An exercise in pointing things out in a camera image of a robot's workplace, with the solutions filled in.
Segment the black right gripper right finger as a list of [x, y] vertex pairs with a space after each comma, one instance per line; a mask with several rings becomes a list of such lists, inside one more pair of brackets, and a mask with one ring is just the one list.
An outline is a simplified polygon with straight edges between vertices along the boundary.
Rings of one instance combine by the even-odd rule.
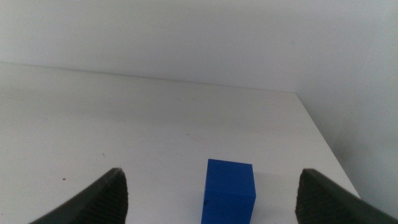
[[295, 215], [299, 224], [397, 224], [315, 169], [300, 175]]

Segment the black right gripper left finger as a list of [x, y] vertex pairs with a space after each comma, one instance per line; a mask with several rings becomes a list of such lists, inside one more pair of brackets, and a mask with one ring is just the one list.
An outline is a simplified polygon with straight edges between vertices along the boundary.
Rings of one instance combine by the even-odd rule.
[[125, 224], [128, 191], [125, 173], [112, 168], [87, 188], [33, 224]]

